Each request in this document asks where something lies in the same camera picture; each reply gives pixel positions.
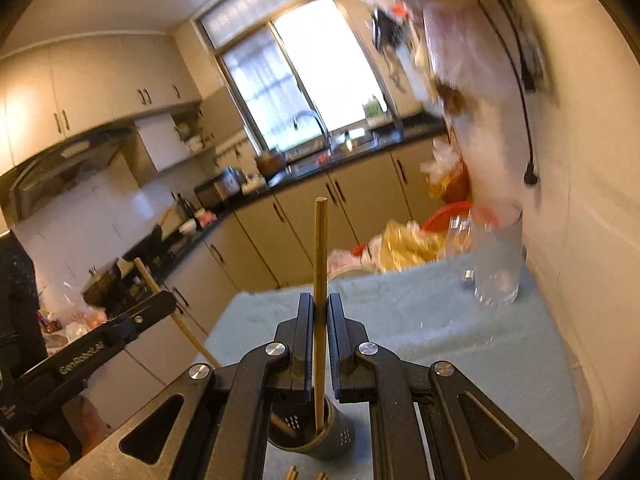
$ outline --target kitchen cabinet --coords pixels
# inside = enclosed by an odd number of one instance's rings
[[[205,137],[219,146],[244,129],[235,101],[226,87],[219,88],[200,104],[200,126]]]
[[[82,395],[98,409],[100,418],[115,430],[159,394],[164,386],[124,351],[114,355],[91,375]]]
[[[326,176],[305,180],[298,186],[278,193],[276,199],[312,261],[316,239],[316,197],[319,196],[328,199],[327,244],[329,252],[333,249],[351,251],[358,246],[358,241],[342,209],[334,184]]]
[[[174,40],[159,35],[33,48],[0,61],[0,88],[12,164],[101,124],[200,99]]]
[[[164,285],[184,304],[185,312],[205,334],[213,329],[226,306],[238,293],[204,243],[191,252],[164,281]]]
[[[104,86],[109,57],[103,42],[103,37],[82,38],[49,47],[54,95],[65,137],[111,120]]]
[[[380,234],[389,220],[409,221],[409,208],[388,153],[332,171],[330,179],[359,243]]]
[[[235,215],[221,220],[205,243],[238,290],[260,292],[277,288],[276,279]]]
[[[123,153],[138,184],[191,157],[170,114],[136,120],[138,134],[126,140]]]
[[[243,207],[236,216],[280,286],[312,281],[311,260],[274,197]]]
[[[133,77],[149,108],[166,108],[200,99],[178,46],[167,36],[124,36],[136,60]]]
[[[49,51],[38,48],[2,62],[6,127],[14,164],[65,140],[51,81]]]
[[[180,315],[194,335],[205,341],[207,333],[187,313]],[[165,317],[145,330],[127,345],[126,351],[165,385],[183,373],[198,355],[171,317]]]
[[[433,161],[433,139],[422,140],[391,152],[411,218],[422,225],[444,205],[440,198],[429,196],[429,186],[420,165]]]
[[[4,88],[0,86],[0,175],[5,174],[14,166],[9,146],[9,134],[6,129],[4,114]]]

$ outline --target drinking glass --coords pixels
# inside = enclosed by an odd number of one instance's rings
[[[487,305],[513,303],[522,265],[522,208],[487,200],[471,209],[476,298]]]

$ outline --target table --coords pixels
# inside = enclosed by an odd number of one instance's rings
[[[580,413],[562,339],[533,278],[523,267],[516,301],[480,305],[459,279],[463,256],[415,269],[329,284],[345,316],[364,323],[369,339],[401,359],[423,365],[452,362],[575,479],[582,470]],[[279,322],[295,317],[300,292],[311,286],[236,296],[206,347],[223,365],[273,340]],[[334,398],[330,380],[327,394]],[[269,445],[264,478],[282,480],[296,464],[300,480],[319,471],[334,479],[372,479],[366,404],[338,404],[352,418],[353,450],[333,462],[285,453]]]

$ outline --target window frame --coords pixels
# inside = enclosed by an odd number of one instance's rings
[[[211,38],[209,37],[209,34],[207,33],[204,25],[202,24],[202,17],[205,16],[208,12],[210,12],[210,10],[212,8],[214,8],[215,6],[218,6],[219,4],[223,3],[225,0],[219,0],[217,1],[215,4],[213,4],[211,7],[209,7],[207,10],[205,10],[203,13],[201,13],[200,17],[197,18],[196,20],[194,20],[198,31],[201,35],[201,37],[204,39],[209,52],[211,53],[211,55],[215,58],[218,66],[220,67],[220,70],[222,71],[222,74],[225,78],[225,83],[226,86],[228,87],[229,91],[231,92],[231,95],[234,99],[234,101],[236,102],[236,106],[238,106],[238,109],[240,110],[240,113],[242,115],[242,118],[244,119],[244,122],[248,125],[249,130],[250,130],[250,135],[253,137],[253,140],[255,141],[254,144],[257,144],[261,150],[263,151],[267,151],[269,149],[267,143],[264,140],[264,137],[262,136],[262,133],[260,131],[260,128],[258,127],[257,123],[255,123],[254,117],[251,114],[251,111],[249,110],[248,105],[246,104],[244,98],[242,97],[238,86],[236,86],[236,82],[234,81],[233,77],[231,76],[231,72],[229,71],[229,69],[227,68],[225,61],[223,59],[223,56],[231,49],[233,49],[235,46],[238,46],[239,44],[241,44],[243,41],[247,40],[248,38],[250,38],[252,35],[264,30],[265,28],[267,28],[267,30],[270,31],[271,35],[273,36],[274,41],[276,42],[276,44],[278,45],[278,48],[280,49],[282,55],[284,56],[284,59],[287,61],[287,65],[289,66],[289,69],[291,70],[292,74],[294,75],[294,78],[296,79],[296,83],[298,84],[298,88],[300,89],[300,91],[302,92],[303,96],[305,97],[307,103],[309,104],[309,109],[315,111],[316,113],[318,113],[318,109],[316,107],[316,105],[314,104],[314,102],[312,101],[311,97],[309,97],[308,92],[305,89],[304,83],[302,82],[302,79],[300,78],[300,75],[298,74],[298,71],[296,70],[296,67],[293,65],[293,63],[291,62],[290,58],[289,58],[289,54],[287,53],[284,44],[282,43],[282,38],[280,37],[278,31],[276,30],[275,26],[273,25],[274,20],[277,20],[279,17],[283,16],[284,14],[287,14],[288,12],[291,12],[292,10],[295,10],[299,7],[302,7],[306,4],[309,4],[315,0],[294,0],[292,2],[289,2],[288,4],[279,7],[278,9],[274,10],[273,12],[270,12],[269,14],[267,14],[266,16],[264,16],[263,18],[261,18],[260,20],[258,20],[257,22],[253,23],[252,25],[250,25],[249,27],[247,27],[246,29],[244,29],[242,32],[240,32],[238,35],[234,36],[233,38],[231,38],[229,41],[227,41],[226,43],[222,44],[219,47],[215,47],[213,45],[213,42],[211,40]],[[380,90],[382,91],[382,95],[385,98],[386,101],[386,106],[387,106],[387,111],[389,113],[391,113],[392,117],[395,118],[398,116],[398,112],[396,110],[396,105],[394,103],[394,101],[391,99],[390,97],[390,93],[388,91],[388,88],[386,86],[386,83],[384,81],[384,79],[382,78],[382,75],[380,74],[380,71],[378,70],[378,67],[376,66],[376,64],[374,63],[373,59],[370,56],[369,51],[366,49],[362,38],[358,35],[358,33],[354,30],[353,25],[351,24],[351,20],[349,15],[347,14],[346,10],[344,9],[344,7],[339,3],[338,0],[332,0],[334,2],[334,4],[336,5],[336,7],[338,8],[338,10],[340,11],[340,13],[342,14],[344,20],[346,21],[351,33],[353,34],[353,36],[355,37],[358,45],[360,46],[360,49],[362,50],[362,53],[364,54],[365,59],[367,60],[367,62],[369,63],[369,67],[374,75],[374,78],[376,79],[376,82],[378,83],[378,86],[380,86]],[[354,124],[346,124],[345,126],[341,127],[340,130],[343,130],[345,128],[349,128],[352,126],[360,126],[361,124],[363,124],[365,121],[360,121],[359,123],[354,123]]]

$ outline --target gray cup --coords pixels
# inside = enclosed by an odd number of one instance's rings
[[[283,451],[309,455],[318,460],[333,460],[351,449],[353,423],[327,396],[324,396],[324,428],[316,433],[313,402],[306,404],[274,404],[273,413],[296,431],[291,437],[274,425],[270,426],[269,441]]]

